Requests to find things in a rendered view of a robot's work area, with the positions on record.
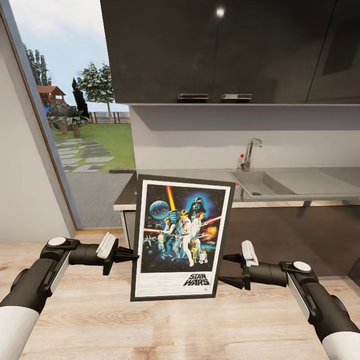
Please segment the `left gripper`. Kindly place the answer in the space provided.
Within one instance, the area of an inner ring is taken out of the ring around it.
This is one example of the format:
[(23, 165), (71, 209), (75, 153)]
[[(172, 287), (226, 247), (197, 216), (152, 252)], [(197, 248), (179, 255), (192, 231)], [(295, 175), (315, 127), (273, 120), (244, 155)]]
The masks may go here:
[(106, 259), (100, 258), (96, 253), (100, 244), (90, 244), (84, 255), (84, 265), (103, 266), (103, 276), (110, 274), (113, 263), (133, 261), (140, 258), (140, 255), (133, 254), (133, 249), (119, 246), (119, 239), (116, 238), (113, 247)]

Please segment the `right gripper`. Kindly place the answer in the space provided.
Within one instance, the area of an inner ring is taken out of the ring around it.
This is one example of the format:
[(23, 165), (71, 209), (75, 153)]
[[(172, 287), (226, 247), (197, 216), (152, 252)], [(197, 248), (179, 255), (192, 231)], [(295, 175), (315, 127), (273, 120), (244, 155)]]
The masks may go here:
[(241, 272), (242, 277), (218, 276), (220, 283), (226, 283), (241, 290), (245, 288), (248, 291), (251, 290), (251, 283), (272, 285), (272, 273), (269, 263), (258, 261), (258, 265), (247, 266), (243, 253), (242, 256), (240, 253), (226, 254), (222, 256), (222, 259), (239, 263), (243, 271)]

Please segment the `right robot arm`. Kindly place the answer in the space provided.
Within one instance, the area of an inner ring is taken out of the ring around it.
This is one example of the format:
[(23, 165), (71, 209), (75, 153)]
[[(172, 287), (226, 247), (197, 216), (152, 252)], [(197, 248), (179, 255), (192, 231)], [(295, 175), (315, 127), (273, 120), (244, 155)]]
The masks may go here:
[(242, 277), (218, 276), (220, 283), (251, 290), (251, 283), (289, 287), (323, 345), (329, 360), (360, 360), (360, 329), (350, 319), (344, 303), (319, 283), (312, 267), (301, 261), (259, 262), (249, 240), (242, 256), (226, 254), (223, 260), (239, 263)]

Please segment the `poster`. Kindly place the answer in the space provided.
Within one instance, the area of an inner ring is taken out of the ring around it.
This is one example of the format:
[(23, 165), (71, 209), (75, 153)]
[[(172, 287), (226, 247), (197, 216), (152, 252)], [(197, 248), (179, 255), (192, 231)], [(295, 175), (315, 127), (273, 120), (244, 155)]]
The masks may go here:
[(130, 302), (216, 298), (235, 188), (138, 174)]

